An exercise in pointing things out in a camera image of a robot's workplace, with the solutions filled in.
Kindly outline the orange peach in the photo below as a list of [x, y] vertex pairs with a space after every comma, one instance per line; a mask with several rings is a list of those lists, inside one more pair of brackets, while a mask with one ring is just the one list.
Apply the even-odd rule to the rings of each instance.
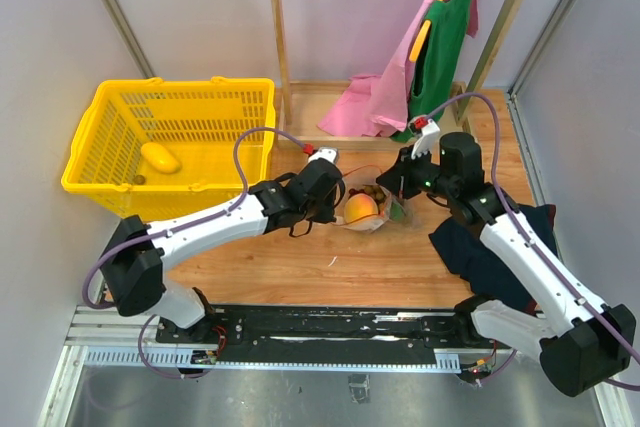
[[378, 204], [364, 194], [350, 197], [345, 203], [343, 210], [344, 221], [347, 224], [353, 224], [368, 217], [377, 216], [378, 214]]

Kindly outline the clear zip top bag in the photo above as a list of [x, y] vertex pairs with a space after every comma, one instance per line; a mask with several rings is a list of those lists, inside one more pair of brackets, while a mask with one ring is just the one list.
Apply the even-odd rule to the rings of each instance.
[[334, 225], [356, 232], [374, 232], [385, 224], [409, 224], [408, 204], [394, 196], [376, 180], [382, 170], [364, 165], [344, 174], [344, 198], [336, 207]]

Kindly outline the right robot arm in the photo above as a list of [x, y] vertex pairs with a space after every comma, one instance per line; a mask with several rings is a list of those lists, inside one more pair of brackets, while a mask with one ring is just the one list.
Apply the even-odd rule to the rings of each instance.
[[488, 338], [537, 361], [561, 393], [575, 397], [626, 370], [634, 350], [636, 319], [623, 304], [608, 306], [579, 282], [544, 244], [496, 181], [486, 181], [482, 151], [472, 135], [439, 140], [439, 160], [420, 143], [399, 151], [376, 179], [396, 197], [421, 193], [445, 199], [452, 218], [495, 254], [541, 308], [535, 317], [494, 295], [460, 304], [455, 339], [474, 347]]

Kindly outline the yellow mango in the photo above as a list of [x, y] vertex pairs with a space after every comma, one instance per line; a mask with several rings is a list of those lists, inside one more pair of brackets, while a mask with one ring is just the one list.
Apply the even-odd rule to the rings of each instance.
[[181, 170], [182, 164], [166, 147], [147, 142], [140, 149], [143, 159], [156, 171], [171, 175]]

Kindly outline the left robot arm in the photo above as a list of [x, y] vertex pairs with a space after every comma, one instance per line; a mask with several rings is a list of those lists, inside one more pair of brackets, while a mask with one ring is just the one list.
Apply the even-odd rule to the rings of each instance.
[[329, 224], [345, 192], [338, 153], [321, 148], [299, 173], [261, 181], [232, 200], [199, 212], [145, 224], [122, 220], [105, 249], [100, 271], [122, 317], [156, 315], [172, 322], [190, 341], [207, 340], [213, 310], [204, 294], [167, 278], [178, 264], [236, 240], [296, 225]]

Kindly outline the longan fruit bunch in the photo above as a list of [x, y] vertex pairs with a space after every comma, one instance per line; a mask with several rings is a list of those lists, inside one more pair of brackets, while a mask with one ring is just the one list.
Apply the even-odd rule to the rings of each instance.
[[364, 194], [373, 199], [378, 205], [382, 205], [387, 201], [388, 195], [386, 191], [377, 184], [365, 184], [349, 189], [349, 197]]

